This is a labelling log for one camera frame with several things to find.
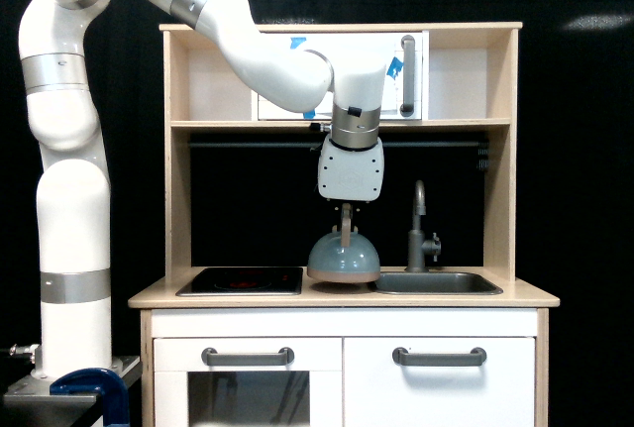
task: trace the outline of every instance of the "stainless steel sink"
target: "stainless steel sink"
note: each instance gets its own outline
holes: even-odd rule
[[[476,273],[385,271],[370,287],[394,295],[497,295],[502,289]]]

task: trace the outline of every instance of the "drawer handle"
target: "drawer handle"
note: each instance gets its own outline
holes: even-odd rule
[[[473,348],[472,351],[467,354],[440,355],[408,353],[405,348],[396,348],[392,351],[392,359],[401,366],[482,366],[486,361],[486,351],[482,348]]]
[[[403,47],[403,104],[400,114],[411,117],[414,114],[414,86],[416,82],[416,41],[411,36],[404,36],[400,41]]]
[[[236,353],[218,354],[213,348],[202,352],[202,362],[207,366],[286,366],[295,359],[290,348],[282,348],[278,353]]]

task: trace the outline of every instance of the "black cooktop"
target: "black cooktop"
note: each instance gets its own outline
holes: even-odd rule
[[[298,295],[302,267],[210,267],[177,295]]]

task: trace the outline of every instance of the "faucet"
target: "faucet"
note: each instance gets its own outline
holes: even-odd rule
[[[405,271],[425,272],[425,256],[433,256],[434,262],[440,255],[440,239],[434,233],[432,239],[425,240],[425,233],[420,229],[420,216],[427,212],[425,208],[425,185],[416,181],[414,206],[412,210],[412,230],[408,233],[407,268]]]

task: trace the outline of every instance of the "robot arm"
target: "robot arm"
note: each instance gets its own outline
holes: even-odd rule
[[[110,368],[112,361],[110,187],[83,52],[87,26],[109,1],[33,0],[20,26],[29,124],[45,170],[37,206],[47,377]],[[336,199],[378,197],[382,64],[366,55],[275,48],[256,28],[247,0],[150,1],[215,42],[248,86],[286,110],[312,110],[332,90],[333,125],[320,159],[320,192]],[[70,356],[68,347],[81,350]]]

